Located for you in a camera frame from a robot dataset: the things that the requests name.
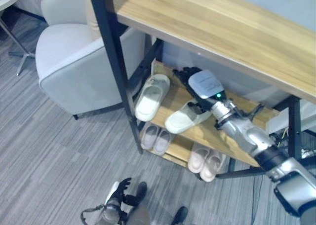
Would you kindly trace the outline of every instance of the black cable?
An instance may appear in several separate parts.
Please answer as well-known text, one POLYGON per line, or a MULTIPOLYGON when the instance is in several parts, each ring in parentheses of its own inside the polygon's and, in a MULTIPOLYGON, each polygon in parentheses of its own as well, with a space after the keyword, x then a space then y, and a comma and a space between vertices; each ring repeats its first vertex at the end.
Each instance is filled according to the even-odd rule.
POLYGON ((99 205, 97 207, 95 207, 94 209, 85 209, 81 212, 80 214, 80 219, 81 219, 81 222, 84 224, 84 225, 88 225, 86 222, 85 222, 85 217, 83 216, 84 213, 91 213, 91 212, 94 212, 94 211, 98 211, 98 210, 101 210, 103 208, 105 208, 106 205, 99 205))

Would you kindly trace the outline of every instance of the table leg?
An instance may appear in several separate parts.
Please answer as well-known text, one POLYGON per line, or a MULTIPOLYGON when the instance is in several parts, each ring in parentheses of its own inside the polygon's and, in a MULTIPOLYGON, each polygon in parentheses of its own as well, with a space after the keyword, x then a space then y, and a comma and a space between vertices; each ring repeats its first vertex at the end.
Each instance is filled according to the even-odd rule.
POLYGON ((20 62, 20 65, 18 67, 18 71, 16 73, 16 76, 19 76, 24 62, 25 60, 30 57, 30 58, 35 58, 35 54, 32 52, 29 52, 27 49, 25 49, 25 47, 18 41, 18 39, 16 39, 16 37, 13 35, 13 33, 10 32, 9 28, 7 27, 7 25, 2 21, 2 19, 0 19, 0 26, 3 28, 3 30, 9 35, 10 38, 12 38, 12 40, 15 42, 15 44, 17 44, 21 49, 22 49, 22 53, 19 52, 11 52, 9 53, 9 55, 14 55, 14 56, 22 56, 22 60, 20 62))

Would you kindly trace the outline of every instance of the white slipper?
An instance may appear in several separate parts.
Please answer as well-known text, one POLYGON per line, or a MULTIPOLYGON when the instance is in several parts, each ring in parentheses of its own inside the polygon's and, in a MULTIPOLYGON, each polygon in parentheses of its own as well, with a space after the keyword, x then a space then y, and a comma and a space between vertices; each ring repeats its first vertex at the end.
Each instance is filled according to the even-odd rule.
POLYGON ((197 103, 195 99, 186 102, 180 110, 170 115, 165 121, 164 125, 170 133, 180 134, 207 120, 212 115, 209 111, 202 114, 196 114, 191 108, 189 108, 188 103, 190 102, 194 104, 197 103))
POLYGON ((165 75, 157 74, 147 79, 136 104, 136 118, 141 121, 154 119, 169 88, 170 80, 165 75))
POLYGON ((160 128, 153 124, 148 124, 145 128, 142 141, 140 143, 141 147, 145 150, 150 150, 157 139, 160 128))
POLYGON ((209 152, 210 148, 194 142, 188 161, 188 169, 193 173, 199 173, 204 167, 209 152))
POLYGON ((201 178, 206 182, 211 182, 215 179, 216 174, 221 170, 226 155, 216 150, 211 150, 206 158, 204 167, 199 173, 201 178))
POLYGON ((172 141, 173 135, 171 135, 166 129, 162 129, 155 141, 154 152, 157 155, 163 155, 172 141))

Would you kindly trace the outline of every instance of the striped carpet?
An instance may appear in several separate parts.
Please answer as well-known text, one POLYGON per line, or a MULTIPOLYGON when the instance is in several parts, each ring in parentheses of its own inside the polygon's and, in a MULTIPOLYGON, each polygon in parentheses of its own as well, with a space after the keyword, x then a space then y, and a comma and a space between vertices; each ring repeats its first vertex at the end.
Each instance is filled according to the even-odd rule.
MULTIPOLYGON (((44 22, 16 12, 3 19, 35 49, 44 22)), ((185 225, 299 224, 265 177, 205 183, 158 156, 139 155, 122 109, 75 121, 40 91, 34 60, 15 76, 20 59, 8 52, 17 50, 0 31, 0 224, 79 225, 81 210, 102 203, 114 181, 126 177, 133 178, 129 193, 147 182, 143 205, 152 225, 170 224, 182 205, 189 208, 185 225)), ((237 162, 237 169, 246 167, 237 162)))

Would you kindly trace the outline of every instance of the wooden shelf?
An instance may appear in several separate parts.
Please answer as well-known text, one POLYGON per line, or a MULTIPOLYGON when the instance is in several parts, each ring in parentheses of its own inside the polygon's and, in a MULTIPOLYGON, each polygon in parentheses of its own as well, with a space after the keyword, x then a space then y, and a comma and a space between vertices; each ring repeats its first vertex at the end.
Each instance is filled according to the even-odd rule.
MULTIPOLYGON (((152 120, 152 123, 165 128, 165 120, 172 113, 179 110, 188 100, 192 99, 192 96, 186 91, 186 89, 181 87, 181 83, 173 76, 171 69, 165 67, 161 63, 156 63, 155 73, 167 75, 171 82, 170 90, 162 102, 155 118, 152 120)), ((248 109, 256 106, 255 102, 241 98, 236 94, 227 94, 228 96, 233 97, 234 103, 236 103, 240 109, 245 109, 245 107, 248 109)), ((275 110, 264 109, 255 117, 254 123, 258 126, 265 126, 265 122, 277 114, 278 112, 275 110)), ((217 131, 214 124, 215 118, 210 117, 205 122, 178 135, 177 138, 180 136, 185 137, 190 140, 190 142, 198 142, 210 148, 216 149, 228 156, 244 161, 252 166, 258 166, 257 162, 242 151, 234 140, 229 138, 224 132, 217 131)), ((185 161, 184 158, 188 158, 188 151, 184 150, 184 152, 181 153, 181 156, 179 156, 179 146, 181 146, 183 142, 180 142, 180 140, 177 140, 176 142, 177 143, 173 147, 169 148, 167 154, 185 161)))
POLYGON ((118 20, 316 103, 315 33, 243 0, 116 0, 118 20))
POLYGON ((171 142, 168 150, 162 157, 183 167, 187 167, 192 145, 192 141, 180 135, 176 135, 171 142))

